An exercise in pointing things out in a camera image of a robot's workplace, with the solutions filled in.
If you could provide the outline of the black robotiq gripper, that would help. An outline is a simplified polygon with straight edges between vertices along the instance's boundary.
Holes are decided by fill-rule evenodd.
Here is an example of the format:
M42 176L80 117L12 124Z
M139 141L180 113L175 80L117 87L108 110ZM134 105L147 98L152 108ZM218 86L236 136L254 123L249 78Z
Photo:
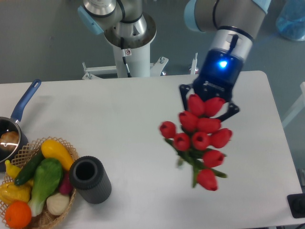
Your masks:
M220 122L227 120L240 111L232 99L233 87L243 67L243 61L220 50L210 50L203 63L200 74L190 84L179 85L184 110L189 110L188 99L194 92L203 101L214 97L220 97L228 102L224 114L214 117ZM222 109L224 103L216 104L216 114Z

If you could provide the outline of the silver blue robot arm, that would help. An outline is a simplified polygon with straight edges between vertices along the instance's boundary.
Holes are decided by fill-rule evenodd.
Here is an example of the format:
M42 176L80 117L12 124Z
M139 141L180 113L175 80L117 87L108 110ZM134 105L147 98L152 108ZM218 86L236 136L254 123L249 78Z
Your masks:
M190 90L207 101L225 100L224 121L239 112L232 101L232 90L253 42L267 15L268 0L191 0L184 10L184 21L192 31L216 32L199 76L182 84L180 93L185 109ZM112 45L120 78L149 77L157 73L150 63L150 44L156 25L142 9L140 0L85 0L78 15L94 34L104 34Z

